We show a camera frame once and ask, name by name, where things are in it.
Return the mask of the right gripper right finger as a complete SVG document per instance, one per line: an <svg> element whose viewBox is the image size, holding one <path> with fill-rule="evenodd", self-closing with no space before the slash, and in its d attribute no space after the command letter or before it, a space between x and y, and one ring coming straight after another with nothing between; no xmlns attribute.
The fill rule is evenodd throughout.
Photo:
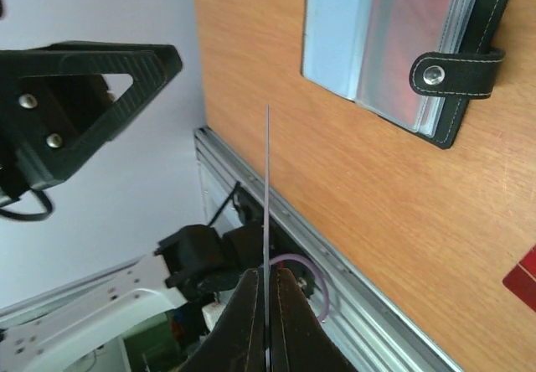
<svg viewBox="0 0 536 372"><path fill-rule="evenodd" d="M322 329L291 271L271 271L269 297L273 371L356 370Z"/></svg>

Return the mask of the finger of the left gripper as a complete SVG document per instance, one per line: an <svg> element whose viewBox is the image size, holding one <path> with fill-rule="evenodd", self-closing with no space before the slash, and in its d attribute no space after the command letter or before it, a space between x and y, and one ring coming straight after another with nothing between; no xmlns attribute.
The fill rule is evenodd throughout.
<svg viewBox="0 0 536 372"><path fill-rule="evenodd" d="M1 175L44 190L114 139L182 70L171 44L63 42L1 53Z"/></svg>

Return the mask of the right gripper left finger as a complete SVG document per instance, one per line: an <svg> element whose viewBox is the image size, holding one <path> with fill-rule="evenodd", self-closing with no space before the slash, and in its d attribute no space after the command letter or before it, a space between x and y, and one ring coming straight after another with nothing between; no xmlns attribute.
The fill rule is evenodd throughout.
<svg viewBox="0 0 536 372"><path fill-rule="evenodd" d="M218 322L182 371L264 371L265 322L262 273L247 270Z"/></svg>

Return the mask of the blue card pile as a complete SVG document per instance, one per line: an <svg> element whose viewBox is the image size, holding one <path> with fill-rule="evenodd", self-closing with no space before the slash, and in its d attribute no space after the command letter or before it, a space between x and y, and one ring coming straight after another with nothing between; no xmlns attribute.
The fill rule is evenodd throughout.
<svg viewBox="0 0 536 372"><path fill-rule="evenodd" d="M265 370L271 371L270 329L270 107L265 109L265 186L263 215L263 282L265 318Z"/></svg>

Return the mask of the black leather card holder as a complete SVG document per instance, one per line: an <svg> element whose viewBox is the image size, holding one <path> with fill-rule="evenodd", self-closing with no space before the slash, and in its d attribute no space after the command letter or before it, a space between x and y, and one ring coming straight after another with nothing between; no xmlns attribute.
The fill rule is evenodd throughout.
<svg viewBox="0 0 536 372"><path fill-rule="evenodd" d="M493 91L508 0L306 0L301 75L447 149Z"/></svg>

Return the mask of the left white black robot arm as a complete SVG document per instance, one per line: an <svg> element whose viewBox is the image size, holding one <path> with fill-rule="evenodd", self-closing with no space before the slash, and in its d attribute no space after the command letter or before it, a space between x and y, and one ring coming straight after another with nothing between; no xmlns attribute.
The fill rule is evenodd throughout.
<svg viewBox="0 0 536 372"><path fill-rule="evenodd" d="M182 70L169 44L63 42L1 53L1 215L39 222L67 181ZM269 227L192 225L74 301L1 334L4 371L60 371L148 318L269 262Z"/></svg>

